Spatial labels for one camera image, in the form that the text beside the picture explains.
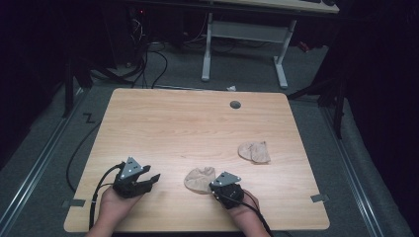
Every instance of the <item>light wood surface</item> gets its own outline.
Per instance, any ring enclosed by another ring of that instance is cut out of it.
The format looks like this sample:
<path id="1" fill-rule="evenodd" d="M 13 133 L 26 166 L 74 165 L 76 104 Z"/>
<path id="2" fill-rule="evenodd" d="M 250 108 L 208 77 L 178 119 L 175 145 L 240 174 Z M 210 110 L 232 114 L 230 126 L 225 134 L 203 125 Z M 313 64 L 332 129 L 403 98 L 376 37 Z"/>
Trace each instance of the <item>light wood surface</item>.
<path id="1" fill-rule="evenodd" d="M 231 108 L 231 101 L 241 108 Z M 271 162 L 255 165 L 240 158 L 238 146 L 247 141 L 266 141 Z M 65 230 L 88 230 L 90 200 L 99 180 L 128 156 L 151 166 L 139 181 L 161 177 L 120 231 L 237 230 L 212 195 L 184 187 L 188 173 L 203 167 L 214 167 L 217 176 L 227 171 L 241 177 L 238 184 L 259 199 L 272 230 L 329 226 L 323 203 L 310 198 L 319 190 L 284 94 L 117 89 L 74 197 L 86 204 L 70 207 Z"/>
<path id="2" fill-rule="evenodd" d="M 281 8 L 288 10 L 299 10 L 306 12 L 318 13 L 339 13 L 339 8 L 334 6 L 327 6 L 323 2 L 312 3 L 299 0 L 213 0 L 214 2 L 223 2 L 231 4 L 254 5 L 260 7 Z"/>

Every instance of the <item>gray carpet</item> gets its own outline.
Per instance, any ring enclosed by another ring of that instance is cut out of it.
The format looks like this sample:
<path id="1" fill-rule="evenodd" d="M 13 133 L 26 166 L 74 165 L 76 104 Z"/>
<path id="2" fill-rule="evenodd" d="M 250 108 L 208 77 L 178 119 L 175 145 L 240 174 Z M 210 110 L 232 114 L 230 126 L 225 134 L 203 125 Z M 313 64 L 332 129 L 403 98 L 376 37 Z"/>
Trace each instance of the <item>gray carpet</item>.
<path id="1" fill-rule="evenodd" d="M 298 48 L 291 47 L 284 61 L 290 86 L 284 91 L 279 88 L 275 67 L 270 57 L 243 55 L 240 49 L 229 53 L 214 53 L 211 79 L 204 83 L 201 81 L 202 49 L 185 47 L 180 50 L 166 46 L 160 52 L 167 57 L 169 64 L 156 88 L 170 89 L 168 86 L 172 86 L 225 90 L 227 87 L 235 86 L 237 91 L 290 94 L 310 84 L 326 51 L 327 48 L 321 48 L 304 53 Z M 148 86 L 162 72 L 164 65 L 164 59 L 160 55 L 149 53 L 148 65 L 145 70 Z M 122 68 L 118 72 L 125 73 L 126 71 L 127 69 Z M 141 88 L 142 86 L 145 84 L 141 85 L 140 79 L 136 87 Z M 80 106 L 68 121 L 66 130 L 51 153 L 46 169 L 28 201 L 23 205 L 8 236 L 83 236 L 81 233 L 66 233 L 63 229 L 68 209 L 62 207 L 62 204 L 65 200 L 73 197 L 73 192 L 68 188 L 65 179 L 66 167 L 79 143 L 102 119 L 110 96 L 113 90 L 118 87 L 123 86 L 109 81 L 95 80 L 93 88 L 82 93 L 85 98 L 81 99 Z M 25 181 L 48 139 L 62 121 L 63 95 L 61 89 L 48 109 L 34 122 L 30 134 L 14 157 L 0 172 L 1 213 L 6 211 L 20 184 Z M 320 192 L 330 197 L 330 200 L 325 203 L 325 207 L 331 224 L 324 231 L 292 231 L 291 234 L 295 237 L 370 236 L 345 175 L 341 153 L 336 145 L 334 135 L 328 128 L 327 120 L 314 99 L 315 97 L 305 96 L 296 101 L 290 101 L 290 104 Z M 346 115 L 342 123 L 344 136 L 342 142 L 369 198 L 371 198 L 372 207 L 381 222 L 382 236 L 412 236 L 365 150 L 347 104 L 345 110 Z M 85 114 L 91 114 L 90 120 L 95 123 L 86 122 Z M 70 167 L 70 181 L 73 186 L 77 186 L 79 182 L 96 131 L 97 129 L 82 143 L 74 156 Z M 189 233 L 182 236 L 193 235 L 210 236 L 205 233 Z M 281 232 L 275 233 L 275 235 L 286 236 Z"/>

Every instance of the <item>human hand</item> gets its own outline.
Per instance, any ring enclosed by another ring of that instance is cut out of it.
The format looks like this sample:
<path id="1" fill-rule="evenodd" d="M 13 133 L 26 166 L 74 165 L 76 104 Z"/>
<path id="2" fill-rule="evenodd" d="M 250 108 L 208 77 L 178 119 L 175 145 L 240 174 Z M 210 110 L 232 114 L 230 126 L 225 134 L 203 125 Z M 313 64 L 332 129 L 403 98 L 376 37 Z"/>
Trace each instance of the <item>human hand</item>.
<path id="1" fill-rule="evenodd" d="M 244 198 L 243 201 L 246 204 L 249 204 L 256 210 L 259 210 L 259 201 L 254 197 L 249 191 L 243 190 Z M 262 221 L 259 219 L 258 215 L 254 210 L 240 204 L 234 208 L 227 209 L 227 213 L 233 219 L 236 226 L 243 231 L 247 237 L 263 237 L 270 236 L 266 231 L 265 227 L 262 224 Z"/>
<path id="2" fill-rule="evenodd" d="M 87 236 L 111 236 L 141 198 L 123 198 L 112 187 L 107 188 L 102 194 L 98 219 Z"/>

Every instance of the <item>beige cloth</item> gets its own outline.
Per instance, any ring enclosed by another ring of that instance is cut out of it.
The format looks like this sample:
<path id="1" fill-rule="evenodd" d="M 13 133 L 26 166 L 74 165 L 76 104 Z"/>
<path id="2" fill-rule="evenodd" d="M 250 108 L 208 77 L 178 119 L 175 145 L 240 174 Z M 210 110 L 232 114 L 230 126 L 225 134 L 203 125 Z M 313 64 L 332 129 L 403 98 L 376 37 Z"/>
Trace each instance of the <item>beige cloth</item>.
<path id="1" fill-rule="evenodd" d="M 238 154 L 242 158 L 256 163 L 266 163 L 271 161 L 265 141 L 245 142 L 238 147 Z"/>
<path id="2" fill-rule="evenodd" d="M 215 180 L 215 168 L 196 168 L 185 178 L 185 187 L 199 194 L 210 194 L 210 182 Z"/>

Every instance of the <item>tape strip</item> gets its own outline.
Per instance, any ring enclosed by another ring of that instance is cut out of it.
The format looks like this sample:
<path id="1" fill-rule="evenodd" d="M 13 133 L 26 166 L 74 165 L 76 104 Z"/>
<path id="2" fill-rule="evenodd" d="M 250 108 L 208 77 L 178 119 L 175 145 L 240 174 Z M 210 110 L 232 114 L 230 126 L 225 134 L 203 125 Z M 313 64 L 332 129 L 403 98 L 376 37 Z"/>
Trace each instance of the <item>tape strip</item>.
<path id="1" fill-rule="evenodd" d="M 73 199 L 73 200 L 65 200 L 62 203 L 63 208 L 68 208 L 70 206 L 80 206 L 83 207 L 86 200 L 84 199 Z"/>
<path id="2" fill-rule="evenodd" d="M 313 202 L 318 202 L 318 201 L 327 202 L 330 200 L 330 198 L 328 195 L 316 195 L 316 196 L 311 196 L 311 200 Z"/>

